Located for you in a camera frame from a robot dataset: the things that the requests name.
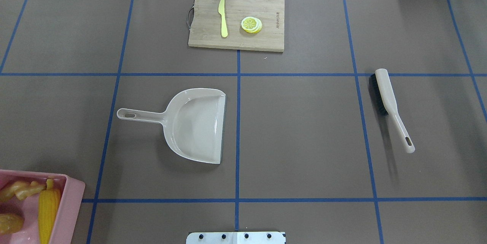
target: pink box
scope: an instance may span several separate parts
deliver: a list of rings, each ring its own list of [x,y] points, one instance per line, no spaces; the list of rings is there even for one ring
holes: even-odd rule
[[[85,190],[84,182],[63,174],[9,171],[0,169],[0,189],[16,180],[45,183],[47,178],[54,179],[54,187],[61,190],[61,202],[57,210],[56,221],[49,244],[70,244],[75,230],[76,219],[80,211],[81,199]],[[25,218],[22,230],[15,234],[0,236],[2,244],[39,244],[38,229],[39,195],[19,201],[13,197],[0,204],[0,213],[17,213]]]

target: white dustpan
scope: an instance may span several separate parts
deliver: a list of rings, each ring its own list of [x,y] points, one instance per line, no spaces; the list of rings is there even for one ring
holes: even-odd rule
[[[125,120],[160,123],[169,147],[178,155],[220,164],[226,95],[220,90],[193,88],[178,93],[162,113],[119,109]]]

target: lemon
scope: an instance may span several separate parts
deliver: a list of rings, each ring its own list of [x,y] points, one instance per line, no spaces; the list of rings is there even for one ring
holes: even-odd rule
[[[262,30],[262,22],[255,17],[246,17],[242,19],[242,29],[247,33],[257,34]]]

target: wooden cutting board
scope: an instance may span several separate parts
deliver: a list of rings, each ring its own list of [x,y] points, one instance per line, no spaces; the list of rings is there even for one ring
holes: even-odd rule
[[[188,45],[192,47],[240,49],[252,51],[284,51],[284,0],[225,0],[228,37],[221,37],[220,0],[194,0],[194,18]],[[245,32],[243,18],[257,17],[262,30]]]

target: yellow corn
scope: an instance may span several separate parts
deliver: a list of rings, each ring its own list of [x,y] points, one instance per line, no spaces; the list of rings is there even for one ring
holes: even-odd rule
[[[61,201],[61,191],[54,188],[54,180],[48,179],[47,189],[39,195],[39,237],[40,244],[49,244],[54,221],[56,220],[57,209]]]

